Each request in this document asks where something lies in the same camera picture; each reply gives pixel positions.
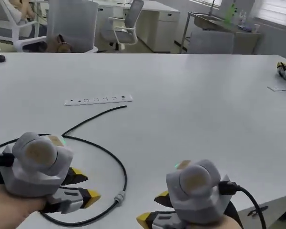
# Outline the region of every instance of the sink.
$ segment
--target sink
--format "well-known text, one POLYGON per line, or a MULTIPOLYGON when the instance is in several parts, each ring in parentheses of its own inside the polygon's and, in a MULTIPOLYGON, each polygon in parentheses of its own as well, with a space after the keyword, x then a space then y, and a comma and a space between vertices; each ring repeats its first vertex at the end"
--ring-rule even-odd
POLYGON ((215 21, 222 21, 222 19, 213 15, 194 14, 194 24, 200 28, 216 30, 217 26, 214 24, 215 21))
POLYGON ((196 14, 197 17, 199 18, 203 18, 205 20, 208 20, 208 21, 222 21, 222 19, 218 18, 218 17, 215 17, 213 15, 209 16, 209 15, 205 15, 205 14, 196 14))

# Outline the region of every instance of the gray chair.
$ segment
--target gray chair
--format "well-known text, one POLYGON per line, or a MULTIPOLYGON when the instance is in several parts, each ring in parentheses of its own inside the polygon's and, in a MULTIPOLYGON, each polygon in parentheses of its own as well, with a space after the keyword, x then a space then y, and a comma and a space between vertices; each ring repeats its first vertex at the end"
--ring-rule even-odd
POLYGON ((35 26, 34 37, 38 37, 39 23, 37 21, 27 22, 26 20, 21 20, 20 17, 19 21, 16 21, 10 10, 15 10, 15 8, 9 0, 0 0, 0 41, 13 44, 24 41, 21 40, 22 33, 26 34, 23 35, 23 39, 28 37, 32 25, 35 26))
POLYGON ((72 45, 73 52, 97 52, 94 37, 98 7, 97 2, 87 0, 50 0, 47 36, 16 43, 17 51, 22 52, 24 45, 62 35, 65 42, 72 45))
POLYGON ((108 18, 101 28, 101 36, 111 45, 114 43, 115 49, 119 50, 119 44, 136 44, 138 38, 135 26, 144 5, 143 0, 134 0, 125 19, 108 18), (114 26, 114 21, 124 22, 125 27, 114 26))
POLYGON ((233 54, 234 34, 219 31, 192 32, 189 54, 233 54))

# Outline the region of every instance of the faucet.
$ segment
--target faucet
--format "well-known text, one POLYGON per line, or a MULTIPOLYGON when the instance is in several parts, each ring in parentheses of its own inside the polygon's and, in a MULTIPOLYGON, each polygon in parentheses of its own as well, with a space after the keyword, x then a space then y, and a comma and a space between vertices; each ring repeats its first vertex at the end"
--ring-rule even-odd
POLYGON ((212 13, 213 13, 214 3, 215 3, 215 0, 213 0, 213 2, 212 2, 211 8, 210 8, 210 12, 209 12, 209 16, 211 16, 212 13))

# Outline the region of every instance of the window blind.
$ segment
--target window blind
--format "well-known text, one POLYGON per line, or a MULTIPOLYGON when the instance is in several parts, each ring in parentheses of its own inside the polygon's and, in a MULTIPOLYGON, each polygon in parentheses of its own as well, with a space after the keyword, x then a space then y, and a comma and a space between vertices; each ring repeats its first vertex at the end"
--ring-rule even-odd
MULTIPOLYGON (((213 0, 198 0, 198 1, 205 2, 205 3, 209 3, 209 4, 212 4, 212 3, 213 3, 213 0)), ((221 5, 221 2, 222 2, 222 0, 215 0, 214 5, 215 5, 215 6, 220 6, 220 5, 221 5)))
POLYGON ((257 17, 286 26, 286 0, 261 0, 257 17))

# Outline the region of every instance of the power strip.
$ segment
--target power strip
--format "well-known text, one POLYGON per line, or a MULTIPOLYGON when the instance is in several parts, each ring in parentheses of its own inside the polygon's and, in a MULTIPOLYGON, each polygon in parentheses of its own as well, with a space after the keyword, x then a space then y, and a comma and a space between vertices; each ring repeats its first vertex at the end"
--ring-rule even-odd
POLYGON ((99 96, 92 99, 70 99, 65 101, 65 106, 76 105, 88 105, 88 104, 110 104, 110 103, 122 103, 131 102, 132 96, 129 95, 117 95, 117 96, 99 96))

